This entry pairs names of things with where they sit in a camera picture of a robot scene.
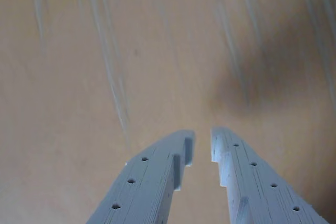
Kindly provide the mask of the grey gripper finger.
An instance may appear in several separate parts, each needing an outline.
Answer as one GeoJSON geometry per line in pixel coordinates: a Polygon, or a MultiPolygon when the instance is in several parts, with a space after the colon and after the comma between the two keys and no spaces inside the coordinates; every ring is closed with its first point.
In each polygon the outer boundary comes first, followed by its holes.
{"type": "Polygon", "coordinates": [[[195,133],[173,132],[130,159],[88,223],[167,223],[173,193],[191,166],[195,133]]]}
{"type": "Polygon", "coordinates": [[[244,140],[225,127],[211,131],[212,162],[227,190],[231,223],[326,223],[244,140]]]}

